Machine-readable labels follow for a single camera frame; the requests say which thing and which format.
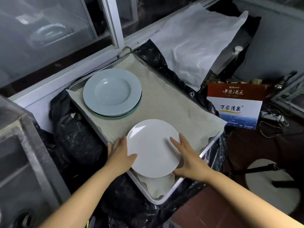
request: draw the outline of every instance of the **white plate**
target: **white plate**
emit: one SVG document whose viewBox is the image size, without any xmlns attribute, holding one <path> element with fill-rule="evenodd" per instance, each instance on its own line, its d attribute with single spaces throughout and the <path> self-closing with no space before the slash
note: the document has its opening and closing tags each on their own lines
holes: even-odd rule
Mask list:
<svg viewBox="0 0 304 228">
<path fill-rule="evenodd" d="M 180 141 L 174 127 L 161 120 L 149 119 L 134 126 L 127 135 L 128 155 L 138 154 L 132 168 L 145 177 L 170 174 L 181 158 L 170 137 Z"/>
<path fill-rule="evenodd" d="M 116 68 L 94 74 L 83 89 L 85 104 L 93 112 L 108 117 L 129 112 L 140 96 L 139 79 L 127 70 Z"/>
</svg>

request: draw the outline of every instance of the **tray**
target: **tray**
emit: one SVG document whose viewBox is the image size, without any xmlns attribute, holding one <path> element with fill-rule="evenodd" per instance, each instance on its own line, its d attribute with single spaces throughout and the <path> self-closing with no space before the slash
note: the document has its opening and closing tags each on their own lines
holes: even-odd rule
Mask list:
<svg viewBox="0 0 304 228">
<path fill-rule="evenodd" d="M 144 66 L 146 66 L 150 71 L 160 75 L 157 71 L 155 71 L 153 68 L 151 68 L 149 65 L 147 65 L 140 57 L 138 57 L 135 53 L 130 53 L 130 54 L 127 54 L 126 56 L 122 57 L 122 58 L 119 58 L 118 60 L 114 61 L 113 63 L 111 63 L 110 65 L 106 66 L 105 68 L 103 69 L 100 69 L 100 70 L 97 70 L 97 71 L 94 71 L 92 72 L 91 74 L 88 74 L 87 76 L 83 77 L 82 79 L 78 80 L 77 82 L 71 84 L 68 89 L 71 90 L 71 91 L 78 91 L 79 89 L 83 88 L 86 84 L 86 82 L 88 81 L 88 79 L 100 72 L 101 70 L 104 70 L 104 69 L 110 69 L 110 68 L 113 68 L 114 66 L 116 66 L 117 64 L 119 64 L 120 62 L 122 62 L 124 59 L 126 59 L 129 55 L 133 54 L 134 57 L 139 61 L 141 62 Z M 102 135 L 102 132 L 101 130 L 99 129 L 99 127 L 97 127 L 91 120 L 90 118 L 84 113 L 84 111 L 82 110 L 82 108 L 74 102 L 74 104 L 76 105 L 76 107 L 81 111 L 82 115 L 86 118 L 86 120 L 89 122 L 89 124 L 92 126 L 92 128 L 95 130 L 95 132 L 98 134 L 98 136 L 101 138 L 101 140 L 105 143 L 105 144 L 108 144 L 108 140 Z M 219 132 L 215 137 L 211 137 L 209 138 L 209 142 L 208 142 L 208 145 L 205 146 L 203 149 L 201 149 L 200 151 L 200 157 L 203 157 L 206 152 L 210 149 L 210 147 L 215 143 L 215 141 L 221 136 L 223 132 Z M 142 192 L 142 194 L 146 197 L 146 199 L 155 204 L 155 205 L 160 205 L 162 203 L 164 203 L 169 197 L 170 195 L 175 191 L 175 189 L 181 184 L 181 182 L 184 180 L 183 177 L 178 177 L 176 176 L 175 177 L 175 183 L 174 185 L 171 187 L 171 189 L 168 191 L 168 193 L 165 195 L 165 196 L 160 196 L 159 198 L 153 198 L 149 192 L 148 192 L 148 189 L 147 189 L 147 185 L 143 182 L 141 182 L 136 173 L 130 169 L 129 171 L 127 171 L 127 174 L 130 176 L 130 178 L 133 180 L 133 182 L 136 184 L 136 186 L 139 188 L 139 190 Z"/>
</svg>

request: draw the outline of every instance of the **sink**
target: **sink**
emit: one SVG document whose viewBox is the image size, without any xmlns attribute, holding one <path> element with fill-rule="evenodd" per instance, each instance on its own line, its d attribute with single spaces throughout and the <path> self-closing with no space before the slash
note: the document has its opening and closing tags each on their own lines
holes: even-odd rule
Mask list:
<svg viewBox="0 0 304 228">
<path fill-rule="evenodd" d="M 35 228 L 69 197 L 34 126 L 34 117 L 0 98 L 0 228 Z"/>
</svg>

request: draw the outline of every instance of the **person's left hand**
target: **person's left hand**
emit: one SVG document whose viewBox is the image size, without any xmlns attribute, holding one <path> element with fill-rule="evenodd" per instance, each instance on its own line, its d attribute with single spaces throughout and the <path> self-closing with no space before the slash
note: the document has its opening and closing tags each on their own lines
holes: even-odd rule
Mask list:
<svg viewBox="0 0 304 228">
<path fill-rule="evenodd" d="M 133 165 L 137 154 L 128 156 L 127 137 L 118 138 L 114 145 L 108 144 L 108 160 L 106 166 L 111 168 L 111 172 L 118 177 L 127 172 Z"/>
</svg>

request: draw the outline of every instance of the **forearm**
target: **forearm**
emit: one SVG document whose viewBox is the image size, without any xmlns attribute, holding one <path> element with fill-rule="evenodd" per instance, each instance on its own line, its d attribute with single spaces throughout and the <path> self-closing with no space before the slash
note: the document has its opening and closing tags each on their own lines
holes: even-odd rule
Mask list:
<svg viewBox="0 0 304 228">
<path fill-rule="evenodd" d="M 84 228 L 106 188 L 116 176 L 107 166 L 85 182 L 40 228 Z"/>
<path fill-rule="evenodd" d="M 222 195 L 252 227 L 304 227 L 222 173 L 212 172 L 206 184 Z"/>
</svg>

